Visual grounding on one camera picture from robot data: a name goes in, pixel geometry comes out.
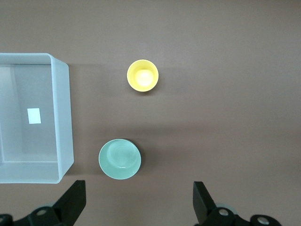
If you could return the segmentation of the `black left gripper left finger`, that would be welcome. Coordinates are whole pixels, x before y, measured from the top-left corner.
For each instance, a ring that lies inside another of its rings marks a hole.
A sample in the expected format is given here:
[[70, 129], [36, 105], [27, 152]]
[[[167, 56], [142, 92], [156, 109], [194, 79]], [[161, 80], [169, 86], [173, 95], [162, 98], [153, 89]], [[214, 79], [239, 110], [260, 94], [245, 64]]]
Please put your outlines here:
[[86, 206], [86, 183], [75, 181], [52, 205], [35, 209], [17, 221], [9, 214], [1, 214], [2, 226], [72, 226]]

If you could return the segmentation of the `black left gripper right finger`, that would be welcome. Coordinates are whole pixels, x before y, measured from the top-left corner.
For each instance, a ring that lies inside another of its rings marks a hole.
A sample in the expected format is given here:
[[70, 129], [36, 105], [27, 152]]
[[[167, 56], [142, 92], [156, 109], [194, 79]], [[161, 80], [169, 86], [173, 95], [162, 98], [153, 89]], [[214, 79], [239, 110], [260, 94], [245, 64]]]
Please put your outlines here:
[[278, 226], [280, 223], [267, 215], [253, 215], [242, 219], [227, 207], [218, 207], [203, 182], [193, 183], [193, 208], [198, 226]]

